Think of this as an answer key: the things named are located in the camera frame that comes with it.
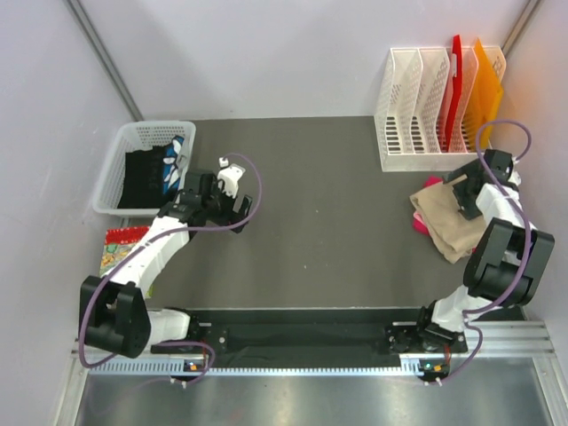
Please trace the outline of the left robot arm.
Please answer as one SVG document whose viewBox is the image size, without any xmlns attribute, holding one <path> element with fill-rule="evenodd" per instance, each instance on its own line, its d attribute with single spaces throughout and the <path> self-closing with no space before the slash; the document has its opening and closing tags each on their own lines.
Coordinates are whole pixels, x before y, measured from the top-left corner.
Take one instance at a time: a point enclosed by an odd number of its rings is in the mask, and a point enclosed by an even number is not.
<svg viewBox="0 0 568 426">
<path fill-rule="evenodd" d="M 169 260 L 196 233 L 238 233 L 250 220 L 253 200 L 237 205 L 246 170 L 235 163 L 218 173 L 190 172 L 183 188 L 157 213 L 142 239 L 102 276 L 87 277 L 80 288 L 79 343 L 134 359 L 144 349 L 172 341 L 195 350 L 200 329 L 180 309 L 150 311 L 146 297 Z"/>
</svg>

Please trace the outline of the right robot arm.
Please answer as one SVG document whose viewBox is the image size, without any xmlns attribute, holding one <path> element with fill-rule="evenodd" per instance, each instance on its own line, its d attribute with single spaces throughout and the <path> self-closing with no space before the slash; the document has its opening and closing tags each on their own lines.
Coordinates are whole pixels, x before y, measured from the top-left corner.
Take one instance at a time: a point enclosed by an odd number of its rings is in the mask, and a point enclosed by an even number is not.
<svg viewBox="0 0 568 426">
<path fill-rule="evenodd" d="M 487 312 L 528 304 L 555 245 L 537 230 L 520 204 L 511 154 L 494 149 L 445 176 L 461 217 L 480 218 L 485 230 L 475 242 L 462 284 L 422 309 L 414 329 L 425 351 L 454 345 L 467 323 Z"/>
</svg>

